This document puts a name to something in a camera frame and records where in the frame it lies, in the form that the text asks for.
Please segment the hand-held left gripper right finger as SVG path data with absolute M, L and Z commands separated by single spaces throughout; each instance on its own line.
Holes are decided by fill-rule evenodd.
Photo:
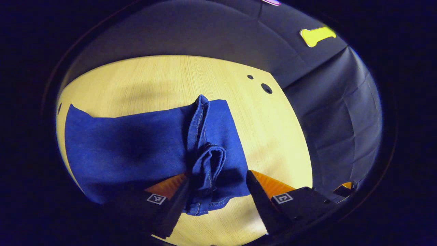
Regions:
M 303 232 L 338 207 L 312 188 L 296 189 L 254 170 L 247 171 L 246 184 L 269 235 Z

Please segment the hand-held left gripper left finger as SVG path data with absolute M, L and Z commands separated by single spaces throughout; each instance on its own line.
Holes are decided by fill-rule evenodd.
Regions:
M 189 198 L 190 176 L 181 173 L 147 189 L 121 193 L 103 205 L 127 232 L 170 237 Z

